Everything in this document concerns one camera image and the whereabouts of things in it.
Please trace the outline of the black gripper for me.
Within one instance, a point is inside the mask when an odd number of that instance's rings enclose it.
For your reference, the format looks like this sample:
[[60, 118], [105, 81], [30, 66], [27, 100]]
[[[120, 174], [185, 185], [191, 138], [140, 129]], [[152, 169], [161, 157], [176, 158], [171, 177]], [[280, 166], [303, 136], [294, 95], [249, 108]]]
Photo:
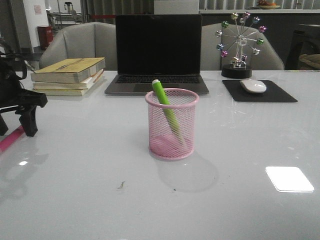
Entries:
[[[12, 112], [20, 115], [19, 121], [28, 137], [34, 137], [38, 131], [36, 123], [37, 106], [43, 108], [48, 102], [45, 93], [13, 88], [0, 90], [0, 113]], [[8, 131], [8, 126], [0, 115], [0, 135]]]

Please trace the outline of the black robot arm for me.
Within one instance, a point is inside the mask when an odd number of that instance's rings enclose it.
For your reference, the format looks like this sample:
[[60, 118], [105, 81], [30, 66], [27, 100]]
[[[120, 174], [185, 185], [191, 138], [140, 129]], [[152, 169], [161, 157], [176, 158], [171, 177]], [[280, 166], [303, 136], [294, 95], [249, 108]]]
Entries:
[[[0, 112], [14, 111], [20, 115], [19, 122], [28, 137], [33, 137], [38, 131], [36, 123], [36, 108], [43, 108], [47, 102], [44, 93], [27, 90], [21, 83], [27, 77], [27, 66], [23, 56], [14, 52], [12, 47], [3, 39], [0, 39], [0, 46], [7, 52], [0, 53]], [[21, 62], [22, 76], [18, 76], [13, 61]]]

